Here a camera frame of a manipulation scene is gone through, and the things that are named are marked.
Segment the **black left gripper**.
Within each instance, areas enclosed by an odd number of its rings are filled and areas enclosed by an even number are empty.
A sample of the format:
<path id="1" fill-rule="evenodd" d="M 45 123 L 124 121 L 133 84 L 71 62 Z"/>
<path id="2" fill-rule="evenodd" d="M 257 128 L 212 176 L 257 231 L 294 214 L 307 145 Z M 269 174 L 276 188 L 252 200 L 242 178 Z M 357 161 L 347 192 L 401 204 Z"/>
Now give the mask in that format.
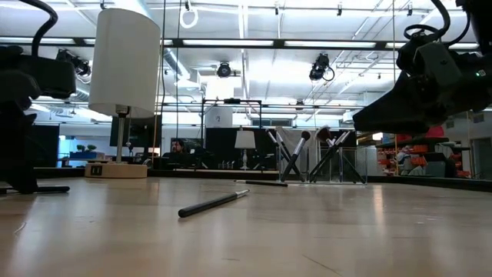
<path id="1" fill-rule="evenodd" d="M 0 181 L 22 194 L 38 190 L 26 150 L 26 135 L 36 115 L 26 115 L 19 105 L 27 109 L 40 96 L 65 99 L 75 92 L 72 63 L 25 55 L 16 45 L 0 45 Z"/>

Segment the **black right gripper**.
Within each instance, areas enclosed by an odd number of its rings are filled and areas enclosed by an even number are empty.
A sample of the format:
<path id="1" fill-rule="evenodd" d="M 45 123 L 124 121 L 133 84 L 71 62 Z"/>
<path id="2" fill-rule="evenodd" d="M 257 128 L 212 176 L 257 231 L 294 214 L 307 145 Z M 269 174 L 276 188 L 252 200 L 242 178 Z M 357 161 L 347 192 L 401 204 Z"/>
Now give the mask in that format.
<path id="1" fill-rule="evenodd" d="M 457 52 L 415 35 L 398 50 L 394 87 L 353 115 L 361 132 L 416 135 L 447 117 L 492 104 L 492 48 Z"/>

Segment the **red storage bin shelf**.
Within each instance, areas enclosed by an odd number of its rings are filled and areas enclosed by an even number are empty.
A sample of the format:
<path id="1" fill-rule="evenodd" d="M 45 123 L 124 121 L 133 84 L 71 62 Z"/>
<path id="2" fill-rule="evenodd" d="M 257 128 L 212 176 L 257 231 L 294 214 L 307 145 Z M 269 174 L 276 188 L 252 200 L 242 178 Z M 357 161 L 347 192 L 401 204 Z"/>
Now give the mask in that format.
<path id="1" fill-rule="evenodd" d="M 385 175 L 471 177 L 464 167 L 464 157 L 470 148 L 440 133 L 414 137 L 398 135 L 395 142 L 380 144 L 376 150 L 378 166 Z"/>

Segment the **clear acrylic organizer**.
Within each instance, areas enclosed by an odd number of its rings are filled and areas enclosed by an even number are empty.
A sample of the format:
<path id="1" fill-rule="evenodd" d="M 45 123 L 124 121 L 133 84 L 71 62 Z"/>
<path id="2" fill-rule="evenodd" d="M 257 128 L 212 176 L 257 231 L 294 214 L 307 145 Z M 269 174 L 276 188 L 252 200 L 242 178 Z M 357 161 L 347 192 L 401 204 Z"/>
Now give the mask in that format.
<path id="1" fill-rule="evenodd" d="M 319 153 L 319 151 L 317 149 L 314 149 L 314 150 L 311 150 L 309 148 L 302 149 L 300 152 L 300 156 L 296 162 L 296 165 L 300 169 L 302 176 L 305 178 L 305 181 L 300 182 L 298 177 L 294 174 L 294 171 L 291 171 L 287 180 L 284 181 L 283 183 L 286 183 L 286 184 L 290 184 L 290 183 L 302 184 L 302 185 L 306 185 L 306 184 L 321 185 L 321 184 L 330 184 L 330 183 L 342 184 L 344 182 L 348 182 L 349 184 L 363 185 L 359 182 L 353 183 L 351 181 L 353 179 L 353 175 L 349 172 L 348 169 L 344 170 L 343 181 L 339 182 L 339 157 L 338 157 L 338 155 L 333 157 L 332 160 L 330 160 L 329 163 L 326 164 L 326 166 L 323 168 L 321 176 L 319 176 L 317 178 L 317 181 L 311 182 L 309 179 L 310 172 L 316 166 L 316 164 L 319 162 L 321 157 L 326 153 L 326 151 L 327 151 L 327 149 L 325 149 L 325 150 L 321 151 L 321 153 Z M 277 149 L 277 152 L 278 152 L 278 157 L 277 157 L 278 176 L 277 176 L 276 182 L 282 182 L 280 180 L 281 173 L 284 171 L 284 168 L 288 163 L 281 156 L 279 149 Z M 359 174 L 362 175 L 367 181 L 367 167 L 365 165 L 363 165 L 362 169 L 357 168 L 356 162 L 355 162 L 357 155 L 350 156 L 348 154 L 348 151 L 345 152 L 344 150 L 343 150 L 343 153 L 350 160 L 350 162 L 356 167 Z"/>

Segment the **white shade wooden table lamp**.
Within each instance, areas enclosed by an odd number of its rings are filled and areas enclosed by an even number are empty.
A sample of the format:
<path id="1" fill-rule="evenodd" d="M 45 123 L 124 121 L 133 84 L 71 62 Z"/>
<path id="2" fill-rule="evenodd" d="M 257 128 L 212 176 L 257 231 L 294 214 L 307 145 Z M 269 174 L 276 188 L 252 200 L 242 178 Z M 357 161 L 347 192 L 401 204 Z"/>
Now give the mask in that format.
<path id="1" fill-rule="evenodd" d="M 88 107 L 118 120 L 115 162 L 89 163 L 85 176 L 144 179 L 148 168 L 121 161 L 125 121 L 155 115 L 160 29 L 149 17 L 122 8 L 98 15 Z"/>

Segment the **small white table lamp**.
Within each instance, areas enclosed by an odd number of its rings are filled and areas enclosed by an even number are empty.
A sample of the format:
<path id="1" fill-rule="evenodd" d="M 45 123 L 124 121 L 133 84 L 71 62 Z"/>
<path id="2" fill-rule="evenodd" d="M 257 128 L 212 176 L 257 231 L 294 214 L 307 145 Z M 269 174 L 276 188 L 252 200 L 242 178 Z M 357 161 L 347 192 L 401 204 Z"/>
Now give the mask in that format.
<path id="1" fill-rule="evenodd" d="M 256 143 L 253 131 L 239 130 L 236 133 L 234 147 L 241 150 L 241 170 L 248 169 L 248 149 L 256 149 Z"/>

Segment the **person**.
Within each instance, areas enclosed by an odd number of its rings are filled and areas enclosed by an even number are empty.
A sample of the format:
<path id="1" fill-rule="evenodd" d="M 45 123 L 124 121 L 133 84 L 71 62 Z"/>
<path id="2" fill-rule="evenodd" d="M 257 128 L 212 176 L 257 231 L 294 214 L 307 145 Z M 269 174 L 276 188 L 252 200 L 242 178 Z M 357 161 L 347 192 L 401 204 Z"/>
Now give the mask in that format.
<path id="1" fill-rule="evenodd" d="M 208 169 L 207 157 L 199 139 L 173 138 L 171 149 L 163 154 L 162 162 L 165 169 Z"/>

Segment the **black background rig frame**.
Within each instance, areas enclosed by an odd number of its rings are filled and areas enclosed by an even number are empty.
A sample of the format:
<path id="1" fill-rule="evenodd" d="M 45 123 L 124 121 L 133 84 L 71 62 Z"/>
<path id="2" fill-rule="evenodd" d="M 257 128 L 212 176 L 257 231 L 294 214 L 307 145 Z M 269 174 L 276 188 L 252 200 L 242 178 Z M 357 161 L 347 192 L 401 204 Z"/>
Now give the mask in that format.
<path id="1" fill-rule="evenodd" d="M 206 128 L 204 112 L 210 107 L 233 108 L 233 125 L 231 128 Z M 262 101 L 240 98 L 206 99 L 201 101 L 201 146 L 206 150 L 208 157 L 206 165 L 210 169 L 241 170 L 241 150 L 234 147 L 236 133 L 239 130 L 253 131 L 247 125 L 234 126 L 234 113 L 239 109 L 253 110 L 262 115 Z"/>

